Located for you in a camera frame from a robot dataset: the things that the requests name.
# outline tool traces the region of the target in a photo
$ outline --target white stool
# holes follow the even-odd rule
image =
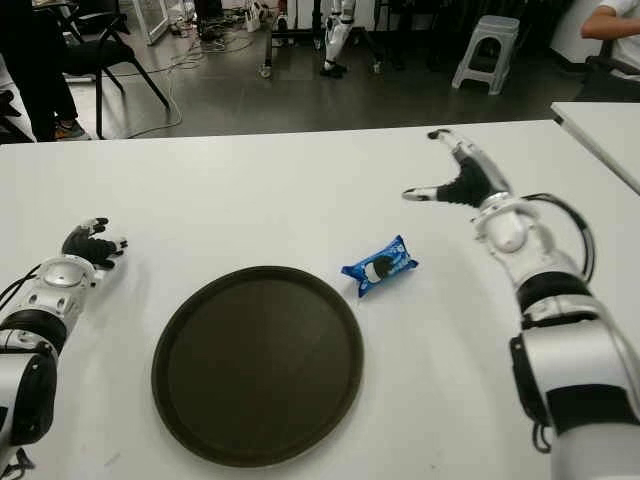
[[[489,95],[499,95],[509,74],[509,62],[513,46],[516,43],[516,38],[518,38],[519,26],[520,20],[517,18],[497,17],[494,15],[482,17],[473,31],[467,52],[458,65],[458,70],[456,71],[456,76],[453,77],[451,86],[460,88],[460,84],[465,78],[471,78],[487,82],[489,84]],[[493,38],[500,43],[500,56],[493,72],[481,72],[469,68],[480,43],[485,38]]]

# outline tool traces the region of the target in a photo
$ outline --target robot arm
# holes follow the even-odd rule
[[[61,255],[37,269],[30,290],[0,323],[0,476],[33,468],[20,446],[38,441],[51,426],[58,356],[96,286],[94,265],[113,268],[110,257],[127,247],[124,239],[92,238],[107,222],[96,218],[73,230]],[[14,455],[18,465],[9,465]]]
[[[449,130],[429,137],[451,148],[460,175],[403,197],[479,210],[478,238],[507,271],[520,305],[513,372],[525,413],[555,433],[553,478],[640,479],[640,362],[633,349],[533,205],[513,194],[487,155]]]

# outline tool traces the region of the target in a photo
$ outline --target sneaker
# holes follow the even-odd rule
[[[62,122],[56,119],[56,142],[65,142],[68,140],[91,140],[91,137],[84,131],[75,120],[71,127],[65,127]]]

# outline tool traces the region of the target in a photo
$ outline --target caster wheel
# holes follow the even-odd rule
[[[264,79],[269,79],[271,78],[271,67],[268,65],[262,65],[259,69],[258,69],[258,73],[260,74],[260,76]]]

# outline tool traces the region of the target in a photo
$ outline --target floor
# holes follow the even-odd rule
[[[126,41],[143,66],[156,70],[171,65],[193,45],[193,38],[166,33],[147,47],[133,11],[134,33]],[[260,78],[265,33],[238,31],[229,38],[226,53],[200,55],[196,63],[152,78],[164,92],[171,90],[182,112],[182,122],[145,137],[232,135],[318,130],[364,129],[494,122],[553,118],[553,101],[571,100],[580,88],[581,75],[563,71],[549,56],[518,57],[502,95],[490,97],[487,86],[467,81],[460,90],[450,86],[455,61],[438,72],[425,66],[425,52],[415,48],[406,55],[406,69],[396,71],[389,62],[381,74],[372,71],[373,59],[363,42],[350,42],[341,63],[349,72],[341,80],[318,75],[322,53],[299,45],[274,49],[273,77]],[[134,72],[122,64],[114,73]],[[165,110],[139,75],[122,76],[126,95],[105,79],[104,136],[126,138],[144,129],[166,125],[180,117],[176,108]],[[0,65],[0,87],[10,77]],[[80,122],[95,138],[95,85],[74,83],[71,91]],[[19,101],[16,108],[24,111]],[[28,119],[16,123],[30,132]]]

